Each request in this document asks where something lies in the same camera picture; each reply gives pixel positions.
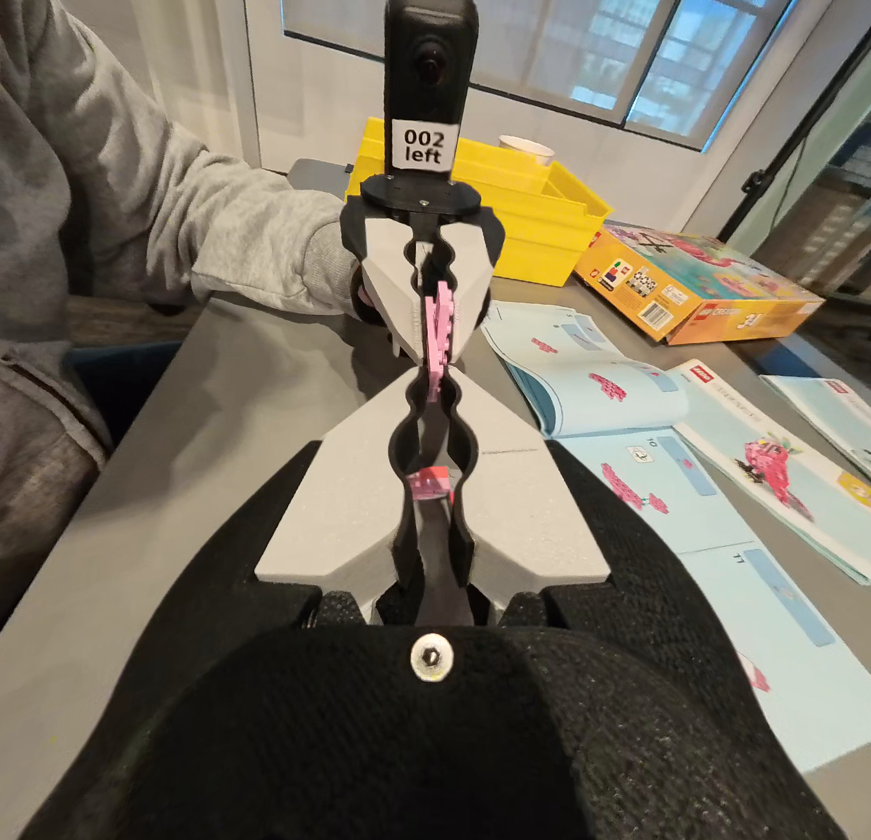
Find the pink wedge brick plate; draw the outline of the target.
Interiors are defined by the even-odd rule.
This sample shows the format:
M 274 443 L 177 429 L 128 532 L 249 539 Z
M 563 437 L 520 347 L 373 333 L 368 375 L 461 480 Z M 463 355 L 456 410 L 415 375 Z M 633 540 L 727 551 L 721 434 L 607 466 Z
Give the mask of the pink wedge brick plate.
M 435 346 L 440 367 L 444 367 L 450 362 L 454 312 L 453 290 L 447 281 L 440 280 L 437 284 L 434 308 Z

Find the grey desk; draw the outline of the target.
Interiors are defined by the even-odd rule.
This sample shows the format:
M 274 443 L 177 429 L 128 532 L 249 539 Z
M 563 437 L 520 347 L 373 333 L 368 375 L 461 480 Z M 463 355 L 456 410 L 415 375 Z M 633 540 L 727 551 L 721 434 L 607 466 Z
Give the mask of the grey desk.
M 697 358 L 849 464 L 726 345 L 651 342 L 589 288 L 497 279 L 496 299 L 593 317 L 634 359 Z M 398 376 L 375 328 L 211 300 L 1 637 L 1 836 L 17 838 L 86 744 L 142 631 L 196 551 L 307 442 Z M 722 474 L 722 491 L 869 671 L 869 589 Z

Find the pink red brick model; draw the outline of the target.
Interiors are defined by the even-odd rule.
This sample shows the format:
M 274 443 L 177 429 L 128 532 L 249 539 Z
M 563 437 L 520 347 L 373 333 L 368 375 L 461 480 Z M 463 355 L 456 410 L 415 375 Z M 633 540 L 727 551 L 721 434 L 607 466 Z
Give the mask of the pink red brick model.
M 453 504 L 454 480 L 447 465 L 423 467 L 406 477 L 412 500 L 416 502 L 447 499 Z

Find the window with black frame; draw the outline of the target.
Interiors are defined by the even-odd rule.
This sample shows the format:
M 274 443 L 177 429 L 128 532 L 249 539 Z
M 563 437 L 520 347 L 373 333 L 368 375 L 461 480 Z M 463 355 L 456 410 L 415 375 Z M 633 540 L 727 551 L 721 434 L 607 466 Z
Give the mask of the window with black frame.
M 474 0 L 472 86 L 707 151 L 799 0 Z M 280 35 L 382 62 L 386 0 L 275 0 Z

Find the person's left forearm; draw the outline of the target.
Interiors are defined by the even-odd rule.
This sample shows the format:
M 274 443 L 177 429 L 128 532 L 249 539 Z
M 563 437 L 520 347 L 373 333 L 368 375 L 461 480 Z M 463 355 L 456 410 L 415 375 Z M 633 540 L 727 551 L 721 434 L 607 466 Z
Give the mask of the person's left forearm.
M 354 314 L 358 264 L 343 246 L 338 197 L 214 154 L 175 123 L 164 138 L 147 301 L 228 292 L 285 312 Z

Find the closed instruction booklet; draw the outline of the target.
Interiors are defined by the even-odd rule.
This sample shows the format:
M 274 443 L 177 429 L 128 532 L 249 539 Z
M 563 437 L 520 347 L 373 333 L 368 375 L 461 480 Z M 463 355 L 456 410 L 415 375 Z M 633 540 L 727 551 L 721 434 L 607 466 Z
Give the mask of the closed instruction booklet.
M 821 556 L 869 586 L 869 484 L 789 433 L 699 360 L 666 374 L 687 397 L 687 413 L 676 424 L 682 438 Z

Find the yellow plastic bin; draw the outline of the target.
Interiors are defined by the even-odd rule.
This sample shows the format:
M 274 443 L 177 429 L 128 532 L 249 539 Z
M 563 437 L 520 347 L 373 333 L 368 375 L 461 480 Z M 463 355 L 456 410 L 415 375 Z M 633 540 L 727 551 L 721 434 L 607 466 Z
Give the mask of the yellow plastic bin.
M 470 184 L 505 230 L 495 275 L 560 287 L 613 208 L 560 162 L 460 138 L 455 179 Z

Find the light blue instruction booklet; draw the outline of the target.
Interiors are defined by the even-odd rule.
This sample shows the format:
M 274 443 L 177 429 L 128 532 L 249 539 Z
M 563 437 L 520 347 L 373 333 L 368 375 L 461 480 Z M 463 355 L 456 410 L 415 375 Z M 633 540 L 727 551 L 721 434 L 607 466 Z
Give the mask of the light blue instruction booklet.
M 674 424 L 687 399 L 590 317 L 492 302 L 482 325 L 542 434 L 657 533 L 719 618 L 769 725 L 802 772 L 869 741 L 869 676 L 714 484 Z

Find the yellow toy box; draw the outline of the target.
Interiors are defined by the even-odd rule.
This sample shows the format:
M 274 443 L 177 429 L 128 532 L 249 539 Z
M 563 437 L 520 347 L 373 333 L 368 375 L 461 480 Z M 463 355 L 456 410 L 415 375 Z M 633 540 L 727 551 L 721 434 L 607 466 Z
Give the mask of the yellow toy box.
M 782 338 L 825 298 L 710 236 L 606 223 L 575 267 L 582 283 L 657 342 Z

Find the person's grey clothing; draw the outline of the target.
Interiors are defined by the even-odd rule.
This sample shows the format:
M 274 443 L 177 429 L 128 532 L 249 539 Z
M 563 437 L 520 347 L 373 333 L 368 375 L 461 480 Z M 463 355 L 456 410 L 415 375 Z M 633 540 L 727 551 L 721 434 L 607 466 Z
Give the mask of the person's grey clothing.
M 2 0 L 2 625 L 110 451 L 70 366 L 68 298 L 192 297 L 180 134 L 59 0 Z

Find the long pink brick plate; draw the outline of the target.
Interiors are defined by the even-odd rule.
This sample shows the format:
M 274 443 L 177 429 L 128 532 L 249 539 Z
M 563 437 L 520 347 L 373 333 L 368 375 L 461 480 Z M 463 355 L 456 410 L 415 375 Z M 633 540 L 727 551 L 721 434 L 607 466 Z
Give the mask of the long pink brick plate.
M 428 403 L 438 401 L 441 392 L 441 380 L 445 371 L 445 367 L 439 366 L 439 357 L 436 354 L 436 336 L 435 336 L 435 321 L 434 321 L 434 298 L 426 297 L 424 299 L 424 311 L 426 321 L 426 367 L 428 373 Z

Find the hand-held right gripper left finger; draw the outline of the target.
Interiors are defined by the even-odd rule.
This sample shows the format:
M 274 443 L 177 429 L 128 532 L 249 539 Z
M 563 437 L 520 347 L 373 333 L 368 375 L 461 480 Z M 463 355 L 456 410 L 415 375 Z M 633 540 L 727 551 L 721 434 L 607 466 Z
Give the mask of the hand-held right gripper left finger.
M 322 439 L 263 555 L 259 581 L 351 594 L 361 609 L 423 586 L 408 476 L 426 378 L 409 369 Z

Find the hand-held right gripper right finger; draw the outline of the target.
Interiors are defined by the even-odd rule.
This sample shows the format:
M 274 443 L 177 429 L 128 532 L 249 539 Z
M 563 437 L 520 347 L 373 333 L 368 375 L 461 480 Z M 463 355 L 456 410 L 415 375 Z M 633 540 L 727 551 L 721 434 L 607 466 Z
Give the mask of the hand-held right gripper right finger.
M 538 429 L 458 369 L 444 377 L 446 452 L 460 472 L 449 552 L 460 587 L 515 595 L 608 580 L 611 568 Z

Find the white paper cup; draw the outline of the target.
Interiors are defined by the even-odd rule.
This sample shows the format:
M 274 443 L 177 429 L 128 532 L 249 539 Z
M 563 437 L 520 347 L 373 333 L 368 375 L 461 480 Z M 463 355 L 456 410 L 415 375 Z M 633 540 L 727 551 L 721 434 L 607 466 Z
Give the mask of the white paper cup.
M 553 149 L 530 139 L 512 135 L 500 135 L 498 141 L 500 148 L 521 153 L 541 166 L 550 165 L 555 158 L 555 151 Z

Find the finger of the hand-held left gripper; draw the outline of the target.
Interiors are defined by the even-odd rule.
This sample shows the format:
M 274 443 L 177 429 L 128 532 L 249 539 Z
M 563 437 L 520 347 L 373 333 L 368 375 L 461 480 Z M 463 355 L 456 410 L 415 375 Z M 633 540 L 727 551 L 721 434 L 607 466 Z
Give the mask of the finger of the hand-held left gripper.
M 450 247 L 455 312 L 451 336 L 450 362 L 455 364 L 469 343 L 479 318 L 486 313 L 484 302 L 493 274 L 483 229 L 476 225 L 443 225 L 441 241 Z
M 367 217 L 362 276 L 367 294 L 394 341 L 417 366 L 427 361 L 426 320 L 419 291 L 411 227 L 389 217 Z

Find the glass partition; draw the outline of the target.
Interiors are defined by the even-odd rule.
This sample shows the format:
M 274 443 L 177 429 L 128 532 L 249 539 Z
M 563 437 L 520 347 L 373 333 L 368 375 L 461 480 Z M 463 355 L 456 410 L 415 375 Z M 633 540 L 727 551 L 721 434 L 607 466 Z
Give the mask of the glass partition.
M 869 303 L 869 32 L 742 189 L 721 241 L 825 298 Z

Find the white instruction booklet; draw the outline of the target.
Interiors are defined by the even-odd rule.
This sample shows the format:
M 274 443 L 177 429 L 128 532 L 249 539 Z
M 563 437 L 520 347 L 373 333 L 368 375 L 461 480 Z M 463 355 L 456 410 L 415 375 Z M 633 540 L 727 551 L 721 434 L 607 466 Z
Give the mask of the white instruction booklet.
M 825 377 L 758 378 L 870 477 L 870 406 L 848 384 Z

